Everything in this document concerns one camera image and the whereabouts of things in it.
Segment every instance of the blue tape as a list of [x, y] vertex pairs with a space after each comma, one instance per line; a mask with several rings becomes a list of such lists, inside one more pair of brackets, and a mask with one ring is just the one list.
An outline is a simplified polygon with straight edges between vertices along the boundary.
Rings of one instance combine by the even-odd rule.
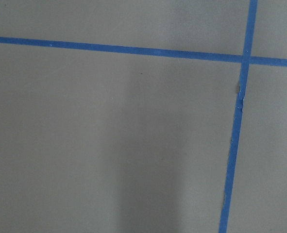
[[0, 43], [241, 63], [240, 55], [0, 37]]
[[251, 57], [250, 64], [287, 67], [287, 59], [269, 57]]
[[250, 0], [247, 27], [245, 34], [244, 51], [240, 69], [240, 91], [236, 98], [235, 115], [233, 122], [232, 141], [230, 146], [229, 161], [227, 165], [225, 188], [224, 188], [224, 204], [220, 217], [219, 233], [226, 233], [230, 212], [230, 204], [233, 190], [239, 134], [242, 120], [242, 111], [244, 106], [244, 98], [246, 93], [247, 78], [249, 72], [249, 64], [251, 59], [251, 50], [253, 42], [253, 33], [255, 25], [257, 0]]

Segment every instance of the gray floor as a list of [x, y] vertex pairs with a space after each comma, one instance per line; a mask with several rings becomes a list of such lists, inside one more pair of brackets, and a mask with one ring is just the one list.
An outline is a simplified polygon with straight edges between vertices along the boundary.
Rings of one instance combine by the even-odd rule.
[[[241, 55], [248, 6], [0, 0], [0, 36]], [[0, 43], [0, 233], [217, 233], [240, 66]], [[250, 66], [227, 232], [287, 233], [287, 67]]]

